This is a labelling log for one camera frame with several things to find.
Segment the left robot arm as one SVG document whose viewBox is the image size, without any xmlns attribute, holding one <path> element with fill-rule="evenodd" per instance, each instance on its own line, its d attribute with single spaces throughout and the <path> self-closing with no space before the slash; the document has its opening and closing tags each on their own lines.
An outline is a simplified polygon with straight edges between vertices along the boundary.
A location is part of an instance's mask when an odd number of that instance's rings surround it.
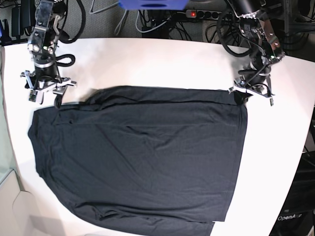
<svg viewBox="0 0 315 236">
<path fill-rule="evenodd" d="M 283 59 L 284 51 L 264 8 L 266 1 L 228 0 L 226 5 L 226 10 L 219 15 L 217 21 L 219 42 L 230 55 L 251 59 L 248 66 L 239 70 L 238 77 L 228 91 L 241 93 L 244 101 L 250 96 L 260 95 L 273 105 L 271 67 Z M 235 32 L 250 45 L 243 53 L 230 49 L 223 38 L 221 29 L 227 17 L 230 17 Z"/>
</svg>

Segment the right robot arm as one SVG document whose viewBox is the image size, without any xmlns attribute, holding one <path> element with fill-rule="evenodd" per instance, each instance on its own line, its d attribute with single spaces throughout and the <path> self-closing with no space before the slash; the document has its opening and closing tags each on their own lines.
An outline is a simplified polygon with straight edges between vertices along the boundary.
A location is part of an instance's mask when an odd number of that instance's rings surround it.
<svg viewBox="0 0 315 236">
<path fill-rule="evenodd" d="M 56 55 L 58 42 L 71 44 L 81 36 L 86 24 L 86 12 L 82 1 L 77 4 L 81 11 L 81 25 L 78 33 L 72 38 L 63 30 L 68 14 L 68 3 L 65 0 L 41 0 L 35 11 L 35 25 L 28 40 L 28 51 L 34 63 L 34 71 L 24 71 L 25 88 L 29 92 L 29 101 L 42 104 L 44 94 L 56 95 L 54 107 L 60 108 L 63 96 L 68 87 L 76 82 L 62 77 L 59 67 L 70 67 L 75 63 L 73 54 Z"/>
</svg>

